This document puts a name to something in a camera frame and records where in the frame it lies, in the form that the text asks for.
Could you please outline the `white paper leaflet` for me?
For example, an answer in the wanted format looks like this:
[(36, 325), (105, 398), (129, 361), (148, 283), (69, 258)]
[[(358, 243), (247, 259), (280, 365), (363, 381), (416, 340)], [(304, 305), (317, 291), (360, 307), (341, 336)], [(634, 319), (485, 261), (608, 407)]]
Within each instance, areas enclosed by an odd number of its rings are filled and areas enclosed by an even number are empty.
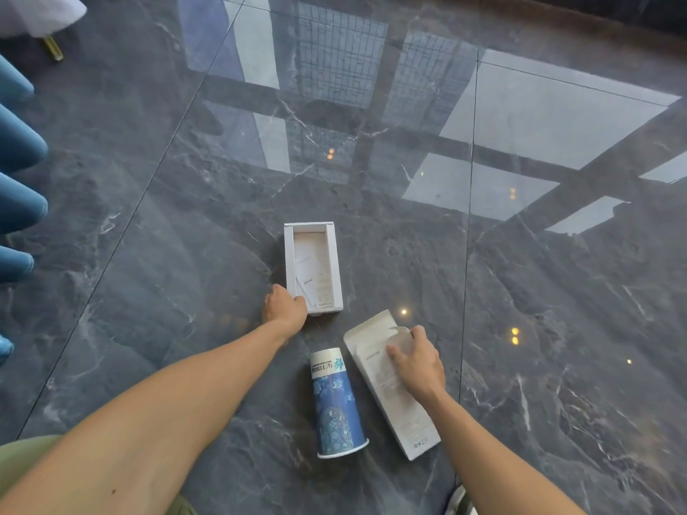
[(325, 255), (311, 253), (296, 260), (296, 282), (308, 312), (328, 310), (334, 306), (331, 267)]

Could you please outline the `person's right hand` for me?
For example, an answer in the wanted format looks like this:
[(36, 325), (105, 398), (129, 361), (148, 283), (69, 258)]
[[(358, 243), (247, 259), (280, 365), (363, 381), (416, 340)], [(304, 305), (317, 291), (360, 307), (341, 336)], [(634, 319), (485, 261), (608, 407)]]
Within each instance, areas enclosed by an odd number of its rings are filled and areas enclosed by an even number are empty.
[(406, 377), (400, 378), (411, 396), (426, 407), (446, 391), (444, 368), (425, 328), (417, 325), (409, 332), (413, 338), (411, 350), (406, 353), (409, 355), (409, 371)]

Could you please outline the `person's left hand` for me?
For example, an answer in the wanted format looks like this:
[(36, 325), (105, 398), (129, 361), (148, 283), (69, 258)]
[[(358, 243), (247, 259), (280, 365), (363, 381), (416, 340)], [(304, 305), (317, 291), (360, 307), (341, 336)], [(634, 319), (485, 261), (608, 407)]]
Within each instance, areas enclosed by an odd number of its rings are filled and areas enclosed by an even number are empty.
[(291, 296), (285, 287), (273, 284), (264, 299), (263, 323), (274, 327), (283, 343), (300, 332), (308, 316), (307, 314), (306, 318), (295, 317), (293, 314), (294, 298), (295, 296)]

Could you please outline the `person's right forearm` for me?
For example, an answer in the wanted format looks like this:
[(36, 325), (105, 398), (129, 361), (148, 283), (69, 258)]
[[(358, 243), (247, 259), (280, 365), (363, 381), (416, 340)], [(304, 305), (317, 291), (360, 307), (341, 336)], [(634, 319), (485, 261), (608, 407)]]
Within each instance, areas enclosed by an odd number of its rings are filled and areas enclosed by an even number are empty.
[(586, 515), (444, 389), (432, 389), (422, 404), (478, 515)]

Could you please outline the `white shoe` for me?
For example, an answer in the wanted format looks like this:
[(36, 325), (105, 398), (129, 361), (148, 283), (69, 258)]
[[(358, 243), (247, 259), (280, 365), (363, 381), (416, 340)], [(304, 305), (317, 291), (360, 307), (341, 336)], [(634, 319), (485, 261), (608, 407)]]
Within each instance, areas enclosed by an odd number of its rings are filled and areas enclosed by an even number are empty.
[(457, 486), (451, 494), (443, 515), (478, 515), (463, 484)]

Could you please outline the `blue upholstered chair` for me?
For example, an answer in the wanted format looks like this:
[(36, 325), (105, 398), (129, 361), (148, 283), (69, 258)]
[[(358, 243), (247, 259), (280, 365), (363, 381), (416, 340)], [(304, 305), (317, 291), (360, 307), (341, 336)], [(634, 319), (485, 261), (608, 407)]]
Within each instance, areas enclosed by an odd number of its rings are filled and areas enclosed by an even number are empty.
[(0, 236), (30, 228), (49, 209), (45, 197), (13, 178), (48, 153), (45, 140), (14, 112), (34, 94), (29, 79), (0, 54)]

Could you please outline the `blue patterned cylinder cup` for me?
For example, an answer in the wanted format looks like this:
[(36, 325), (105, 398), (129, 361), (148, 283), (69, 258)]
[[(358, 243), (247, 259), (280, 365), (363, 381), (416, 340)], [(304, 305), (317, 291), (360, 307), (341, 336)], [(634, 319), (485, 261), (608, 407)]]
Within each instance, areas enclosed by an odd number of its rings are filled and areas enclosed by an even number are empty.
[(334, 459), (365, 448), (370, 441), (364, 434), (344, 357), (338, 347), (312, 354), (311, 378), (317, 457)]

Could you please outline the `white box tray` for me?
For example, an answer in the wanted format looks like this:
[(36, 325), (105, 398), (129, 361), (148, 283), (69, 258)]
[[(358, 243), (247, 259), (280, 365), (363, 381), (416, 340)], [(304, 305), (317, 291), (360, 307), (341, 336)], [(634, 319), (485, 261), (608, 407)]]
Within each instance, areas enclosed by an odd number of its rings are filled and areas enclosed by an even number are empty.
[(284, 225), (284, 253), (287, 290), (292, 296), (300, 295), (296, 282), (296, 260), (311, 253), (328, 257), (331, 267), (334, 306), (328, 310), (308, 312), (309, 316), (320, 316), (344, 309), (339, 256), (335, 225), (333, 222), (301, 222)]

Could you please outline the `white cloth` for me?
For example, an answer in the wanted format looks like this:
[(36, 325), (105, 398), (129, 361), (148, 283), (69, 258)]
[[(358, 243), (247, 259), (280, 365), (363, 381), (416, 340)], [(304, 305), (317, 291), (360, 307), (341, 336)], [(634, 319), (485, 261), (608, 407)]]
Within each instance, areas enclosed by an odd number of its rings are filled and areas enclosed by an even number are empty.
[(0, 39), (44, 38), (78, 22), (87, 13), (80, 0), (0, 0)]

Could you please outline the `person's left forearm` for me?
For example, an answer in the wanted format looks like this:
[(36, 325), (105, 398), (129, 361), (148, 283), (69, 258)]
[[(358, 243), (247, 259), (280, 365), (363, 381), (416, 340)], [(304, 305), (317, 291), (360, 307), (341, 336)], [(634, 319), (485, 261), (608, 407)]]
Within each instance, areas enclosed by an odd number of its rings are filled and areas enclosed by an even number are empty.
[(164, 515), (303, 324), (272, 319), (128, 389), (56, 441), (0, 500), (0, 515)]

